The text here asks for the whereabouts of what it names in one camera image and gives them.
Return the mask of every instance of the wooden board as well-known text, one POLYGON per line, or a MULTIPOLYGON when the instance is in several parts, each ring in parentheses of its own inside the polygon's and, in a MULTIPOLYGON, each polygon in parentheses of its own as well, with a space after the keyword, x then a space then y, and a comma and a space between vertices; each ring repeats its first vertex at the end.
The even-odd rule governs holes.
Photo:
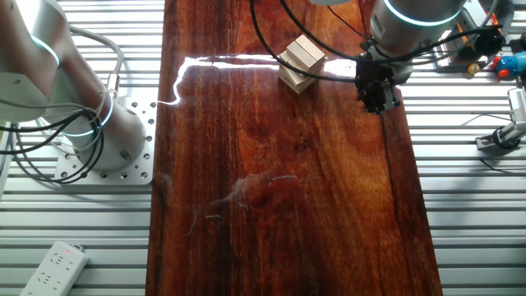
MULTIPOLYGON (((301 32, 278 1, 256 2, 283 52, 301 32)), ((326 7, 288 4, 361 52, 326 7)), ((363 29, 357 1, 335 10, 363 29)), ((164 15, 146 294, 441 295, 404 108, 364 113, 337 82, 296 95, 247 0, 166 0, 164 15)))

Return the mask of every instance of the wooden cube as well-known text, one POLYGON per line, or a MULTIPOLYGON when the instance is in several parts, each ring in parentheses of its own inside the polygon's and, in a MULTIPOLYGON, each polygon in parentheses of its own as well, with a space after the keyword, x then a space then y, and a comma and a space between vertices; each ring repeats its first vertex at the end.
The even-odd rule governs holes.
MULTIPOLYGON (((280 57, 291 66, 312 74, 320 73, 325 61, 325 54, 304 35, 292 42, 280 57)), ((278 76, 298 94, 316 81, 285 66, 279 68, 278 76)))

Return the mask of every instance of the power strip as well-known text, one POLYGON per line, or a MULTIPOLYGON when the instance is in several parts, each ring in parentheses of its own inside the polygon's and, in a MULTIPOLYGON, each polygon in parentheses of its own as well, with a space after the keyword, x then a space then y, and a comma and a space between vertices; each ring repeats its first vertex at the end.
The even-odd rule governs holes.
POLYGON ((87 261, 82 247, 56 242, 21 296, 66 296, 87 261))

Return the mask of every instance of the toy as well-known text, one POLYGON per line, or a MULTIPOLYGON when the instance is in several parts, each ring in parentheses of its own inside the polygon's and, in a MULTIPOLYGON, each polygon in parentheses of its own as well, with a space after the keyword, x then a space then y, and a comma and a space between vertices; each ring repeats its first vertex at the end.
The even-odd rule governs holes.
POLYGON ((513 56, 496 57, 493 59, 493 67, 499 77, 518 76, 526 71, 526 51, 513 56))

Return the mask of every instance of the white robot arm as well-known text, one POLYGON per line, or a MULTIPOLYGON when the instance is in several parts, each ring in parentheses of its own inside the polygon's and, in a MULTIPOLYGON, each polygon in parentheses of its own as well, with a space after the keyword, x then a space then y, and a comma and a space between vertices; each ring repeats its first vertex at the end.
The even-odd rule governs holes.
MULTIPOLYGON (((109 80, 110 90, 116 90, 118 76, 109 80)), ((57 123, 79 109, 46 107, 98 109, 104 150, 95 168, 112 171, 130 164, 145 144, 141 120, 115 99, 76 49, 56 0, 0 0, 0 120, 21 123, 42 117, 57 123)), ((76 148, 93 141, 87 118, 76 119, 63 133, 76 148)), ((87 162, 89 154, 79 158, 87 162)))
MULTIPOLYGON (((344 0, 310 1, 326 6, 348 2, 344 0)), ((481 25, 488 24, 498 2, 499 0, 494 1, 481 25)), ((381 113, 399 105, 399 99, 393 92, 393 87, 405 83, 413 72, 412 57, 414 55, 412 54, 435 43, 446 30, 453 26, 458 16, 466 16, 468 10, 464 8, 465 3, 466 0, 376 1, 371 14, 371 39, 362 44, 367 53, 362 55, 362 61, 357 59, 358 99, 363 101, 368 112, 381 113), (380 62, 388 59, 396 61, 380 65, 364 62, 364 59, 380 62)), ((473 45, 478 35, 470 35, 464 46, 473 45)), ((490 49, 485 52, 489 55, 497 53, 504 44, 504 37, 497 28, 491 29, 489 37, 479 40, 484 45, 496 44, 496 46, 484 47, 490 49)), ((447 53, 441 58, 448 58, 452 54, 454 53, 447 53)))

